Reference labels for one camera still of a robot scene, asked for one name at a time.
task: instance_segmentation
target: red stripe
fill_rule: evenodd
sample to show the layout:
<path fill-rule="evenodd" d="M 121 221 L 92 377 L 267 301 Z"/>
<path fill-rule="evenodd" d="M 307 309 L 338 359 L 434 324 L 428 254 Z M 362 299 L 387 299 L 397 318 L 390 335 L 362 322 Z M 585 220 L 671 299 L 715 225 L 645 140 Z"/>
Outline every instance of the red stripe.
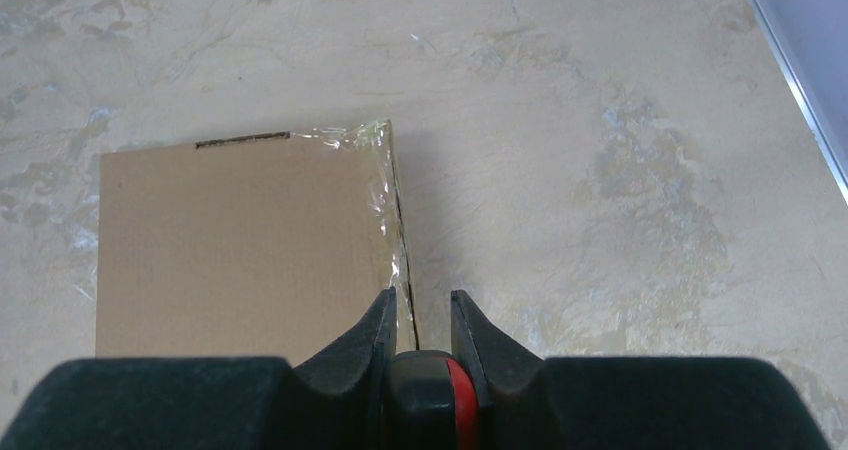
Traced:
<path fill-rule="evenodd" d="M 456 414 L 457 450 L 476 450 L 477 448 L 477 393 L 465 370 L 456 360 L 446 359 L 451 385 L 453 385 L 453 404 Z"/>

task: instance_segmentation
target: stained surface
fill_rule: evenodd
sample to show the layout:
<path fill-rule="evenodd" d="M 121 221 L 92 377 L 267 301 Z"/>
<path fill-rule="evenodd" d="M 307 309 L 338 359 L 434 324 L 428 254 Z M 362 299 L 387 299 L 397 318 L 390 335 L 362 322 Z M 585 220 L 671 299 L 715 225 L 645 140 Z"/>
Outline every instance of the stained surface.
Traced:
<path fill-rule="evenodd" d="M 756 355 L 835 448 L 848 209 L 743 0 L 0 0 L 0 420 L 94 348 L 97 154 L 388 116 L 426 347 Z"/>

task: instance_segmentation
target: clear packing tape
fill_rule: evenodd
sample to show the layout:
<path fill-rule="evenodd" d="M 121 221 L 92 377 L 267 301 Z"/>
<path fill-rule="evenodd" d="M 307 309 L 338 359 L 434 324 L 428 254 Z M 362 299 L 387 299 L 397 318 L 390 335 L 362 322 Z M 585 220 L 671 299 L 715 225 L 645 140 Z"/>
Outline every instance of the clear packing tape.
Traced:
<path fill-rule="evenodd" d="M 369 225 L 371 261 L 380 283 L 374 295 L 379 290 L 395 288 L 398 304 L 397 351 L 414 350 L 417 338 L 391 122 L 378 120 L 350 129 L 316 128 L 308 132 L 292 132 L 290 138 L 318 138 L 333 150 L 364 152 L 360 161 L 366 184 L 365 204 L 373 223 Z"/>

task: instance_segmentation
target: cardboard box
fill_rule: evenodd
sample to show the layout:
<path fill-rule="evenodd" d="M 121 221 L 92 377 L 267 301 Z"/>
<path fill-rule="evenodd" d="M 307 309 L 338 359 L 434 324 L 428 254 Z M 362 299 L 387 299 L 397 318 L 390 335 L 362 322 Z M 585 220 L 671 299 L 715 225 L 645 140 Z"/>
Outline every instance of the cardboard box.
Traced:
<path fill-rule="evenodd" d="M 97 356 L 297 365 L 398 289 L 415 347 L 391 125 L 102 157 Z"/>

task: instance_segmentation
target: table surface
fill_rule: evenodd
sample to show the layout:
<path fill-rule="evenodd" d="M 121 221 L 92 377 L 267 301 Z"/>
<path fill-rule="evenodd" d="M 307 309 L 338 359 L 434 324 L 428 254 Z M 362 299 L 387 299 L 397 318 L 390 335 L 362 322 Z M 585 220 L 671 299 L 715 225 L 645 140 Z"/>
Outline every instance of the table surface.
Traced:
<path fill-rule="evenodd" d="M 0 74 L 0 422 L 93 353 L 100 153 L 390 117 L 424 347 L 464 288 L 754 355 L 848 448 L 848 208 L 745 0 L 0 0 Z"/>

